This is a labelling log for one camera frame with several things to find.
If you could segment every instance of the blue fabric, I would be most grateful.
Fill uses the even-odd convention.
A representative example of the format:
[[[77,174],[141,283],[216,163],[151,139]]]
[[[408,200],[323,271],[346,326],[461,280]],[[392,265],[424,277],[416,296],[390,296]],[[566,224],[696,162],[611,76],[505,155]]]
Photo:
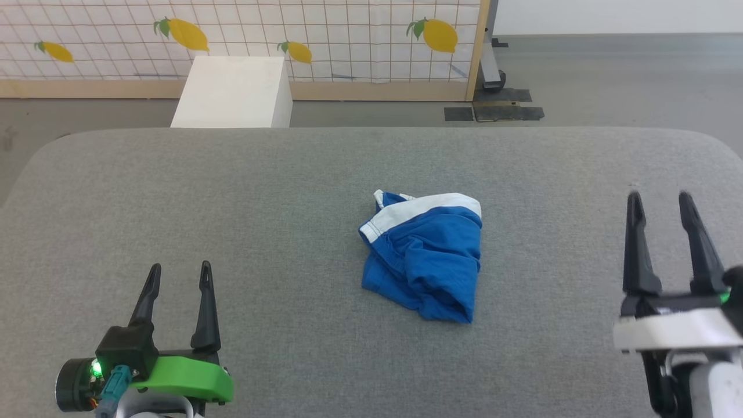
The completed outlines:
[[[479,213],[477,201],[459,196],[475,202]],[[413,202],[425,199],[408,202],[407,197],[384,193],[381,205],[377,198],[377,215],[360,227],[371,250],[362,287],[425,319],[469,324],[480,271],[480,216],[460,206],[437,206],[380,231],[381,217],[394,217],[402,205],[410,212]]]

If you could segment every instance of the green led light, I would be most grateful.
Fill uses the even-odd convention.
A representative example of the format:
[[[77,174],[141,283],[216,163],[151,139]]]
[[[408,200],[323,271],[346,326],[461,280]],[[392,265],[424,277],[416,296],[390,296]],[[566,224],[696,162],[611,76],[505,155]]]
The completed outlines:
[[[103,377],[103,370],[101,369],[100,363],[98,362],[97,358],[91,363],[91,374],[97,379]]]

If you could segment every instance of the gray table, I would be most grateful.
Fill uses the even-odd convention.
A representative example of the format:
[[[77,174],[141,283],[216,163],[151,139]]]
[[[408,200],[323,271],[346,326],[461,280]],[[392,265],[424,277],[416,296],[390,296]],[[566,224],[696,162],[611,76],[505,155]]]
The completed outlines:
[[[472,325],[361,289],[357,227],[378,189],[483,210]],[[627,193],[669,289],[691,275],[694,196],[743,261],[743,164],[700,134],[645,129],[142,129],[40,150],[0,210],[0,405],[50,417],[67,358],[125,324],[163,266],[155,343],[185,348],[214,268],[236,400],[213,417],[653,417],[614,351]]]

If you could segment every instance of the white wall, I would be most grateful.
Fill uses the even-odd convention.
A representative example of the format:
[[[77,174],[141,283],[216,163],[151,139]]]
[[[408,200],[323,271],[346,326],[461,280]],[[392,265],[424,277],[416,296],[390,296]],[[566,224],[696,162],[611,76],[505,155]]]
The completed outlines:
[[[743,0],[499,0],[493,35],[743,33]]]

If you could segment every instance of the yellow lemon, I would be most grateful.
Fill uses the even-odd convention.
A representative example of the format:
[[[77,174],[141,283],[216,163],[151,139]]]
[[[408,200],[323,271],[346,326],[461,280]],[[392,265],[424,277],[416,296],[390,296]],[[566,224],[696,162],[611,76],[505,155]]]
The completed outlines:
[[[289,51],[289,55],[297,62],[312,63],[312,51],[299,42],[281,42],[276,46],[276,49],[279,48],[284,52]]]
[[[204,35],[204,32],[202,32],[198,26],[186,22],[185,20],[165,18],[156,21],[153,24],[152,29],[155,30],[155,33],[160,29],[160,32],[165,35],[166,38],[172,33],[173,39],[188,49],[194,51],[209,50],[209,40],[207,39],[207,36]]]
[[[54,42],[37,42],[33,44],[34,49],[38,49],[41,52],[49,53],[54,59],[63,62],[75,62],[72,59],[72,54],[67,51],[67,48],[55,44]]]
[[[416,39],[420,39],[422,33],[426,45],[432,50],[454,54],[458,38],[457,31],[452,28],[452,25],[437,19],[423,18],[417,22],[411,22],[406,33],[410,33],[410,29],[413,29]]]

